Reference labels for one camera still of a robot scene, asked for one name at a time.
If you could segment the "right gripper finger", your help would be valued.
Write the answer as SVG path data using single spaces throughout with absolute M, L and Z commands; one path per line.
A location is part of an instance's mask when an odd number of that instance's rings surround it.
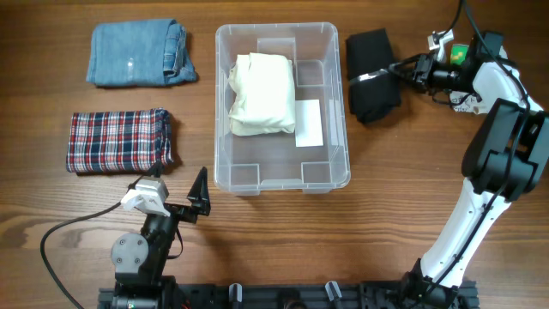
M 388 70 L 414 70 L 422 56 L 423 54 L 420 53 L 409 58 L 402 59 L 399 62 L 390 64 Z
M 411 88 L 417 88 L 418 83 L 415 81 L 415 70 L 414 69 L 405 69 L 400 70 L 396 68 L 388 68 L 388 72 L 391 75 L 396 76 L 400 81 L 404 82 Z

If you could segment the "clear plastic storage bin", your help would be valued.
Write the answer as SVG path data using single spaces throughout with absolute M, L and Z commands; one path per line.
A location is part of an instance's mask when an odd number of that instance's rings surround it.
M 297 100 L 319 100 L 323 146 L 297 148 L 295 133 L 235 136 L 229 71 L 239 54 L 283 55 L 293 64 Z M 215 35 L 214 182 L 236 195 L 301 190 L 327 193 L 351 178 L 340 48 L 329 22 L 226 24 Z

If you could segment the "white printed t-shirt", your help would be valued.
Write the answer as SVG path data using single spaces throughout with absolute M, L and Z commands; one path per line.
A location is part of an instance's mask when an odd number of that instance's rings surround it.
M 468 46 L 463 44 L 453 44 L 450 50 L 449 63 L 461 66 L 465 61 Z M 456 112 L 471 112 L 480 114 L 480 103 L 474 94 L 453 91 L 449 95 L 450 102 L 454 104 L 453 109 Z

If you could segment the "black garment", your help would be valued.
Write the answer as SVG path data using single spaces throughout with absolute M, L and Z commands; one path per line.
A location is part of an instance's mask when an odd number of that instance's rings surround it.
M 389 72 L 395 57 L 385 28 L 346 40 L 351 114 L 362 124 L 386 117 L 401 105 L 399 79 Z

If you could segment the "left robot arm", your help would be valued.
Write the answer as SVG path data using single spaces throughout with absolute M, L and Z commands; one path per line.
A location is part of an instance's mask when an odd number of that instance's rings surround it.
M 195 224 L 200 215 L 211 210 L 208 193 L 208 169 L 203 167 L 191 186 L 188 205 L 167 202 L 169 192 L 156 162 L 145 175 L 129 186 L 120 203 L 126 210 L 137 209 L 146 215 L 138 233 L 126 233 L 112 246 L 115 288 L 103 308 L 160 309 L 190 308 L 188 297 L 174 276 L 163 274 L 166 262 L 178 258 L 170 253 L 174 240 L 181 240 L 180 222 Z

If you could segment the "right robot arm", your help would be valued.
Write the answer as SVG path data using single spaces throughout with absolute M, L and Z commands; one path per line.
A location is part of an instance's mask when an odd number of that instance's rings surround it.
M 548 160 L 548 115 L 527 95 L 503 37 L 476 32 L 464 61 L 443 63 L 451 33 L 434 33 L 430 51 L 353 74 L 352 87 L 384 78 L 421 92 L 473 95 L 489 106 L 462 161 L 461 195 L 437 241 L 398 281 L 339 285 L 226 287 L 186 285 L 189 308 L 475 308 L 474 282 L 463 277 L 493 222 L 538 183 Z

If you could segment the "cream cloth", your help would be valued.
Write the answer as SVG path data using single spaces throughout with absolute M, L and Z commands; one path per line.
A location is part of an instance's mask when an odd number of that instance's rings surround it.
M 292 134 L 296 126 L 292 61 L 282 55 L 239 54 L 228 83 L 235 100 L 228 113 L 236 136 Z

